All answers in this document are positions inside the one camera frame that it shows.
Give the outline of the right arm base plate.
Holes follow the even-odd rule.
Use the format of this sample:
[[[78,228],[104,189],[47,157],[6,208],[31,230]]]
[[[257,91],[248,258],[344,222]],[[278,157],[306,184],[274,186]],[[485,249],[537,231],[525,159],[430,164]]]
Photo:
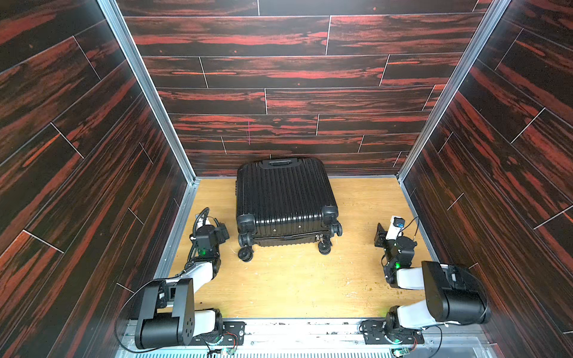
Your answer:
[[[422,331],[394,326],[385,320],[367,319],[358,326],[367,345],[423,345]]]

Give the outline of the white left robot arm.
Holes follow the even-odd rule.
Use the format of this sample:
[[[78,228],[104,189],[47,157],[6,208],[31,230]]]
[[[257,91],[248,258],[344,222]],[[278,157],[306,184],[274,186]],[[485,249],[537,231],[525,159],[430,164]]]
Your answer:
[[[218,309],[197,310],[194,295],[219,273],[219,246],[229,239],[224,224],[204,224],[191,236],[193,252],[176,277],[152,280],[143,298],[134,335],[140,350],[188,346],[196,340],[217,341],[224,325]]]

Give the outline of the black hard-shell suitcase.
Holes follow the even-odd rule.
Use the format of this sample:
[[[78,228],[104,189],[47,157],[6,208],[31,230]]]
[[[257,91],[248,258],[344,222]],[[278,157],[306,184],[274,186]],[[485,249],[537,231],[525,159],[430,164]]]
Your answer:
[[[316,243],[331,253],[343,235],[339,207],[323,162],[317,158],[255,161],[237,170],[238,258],[249,262],[254,246]]]

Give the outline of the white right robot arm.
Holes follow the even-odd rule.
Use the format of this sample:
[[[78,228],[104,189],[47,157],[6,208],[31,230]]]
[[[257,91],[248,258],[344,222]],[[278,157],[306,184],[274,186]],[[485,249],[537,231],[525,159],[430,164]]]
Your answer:
[[[467,268],[435,261],[413,267],[417,242],[403,234],[403,218],[394,216],[389,229],[377,225],[374,245],[384,250],[384,278],[395,289],[422,291],[425,299],[391,307],[381,331],[391,343],[413,343],[422,330],[440,325],[484,325],[491,309],[486,290]]]

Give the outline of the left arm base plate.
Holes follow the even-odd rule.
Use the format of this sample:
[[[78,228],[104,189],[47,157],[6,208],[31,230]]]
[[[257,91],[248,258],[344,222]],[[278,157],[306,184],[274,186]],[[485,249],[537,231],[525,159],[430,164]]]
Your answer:
[[[192,338],[191,346],[235,347],[242,346],[246,336],[246,322],[224,321],[222,329]]]

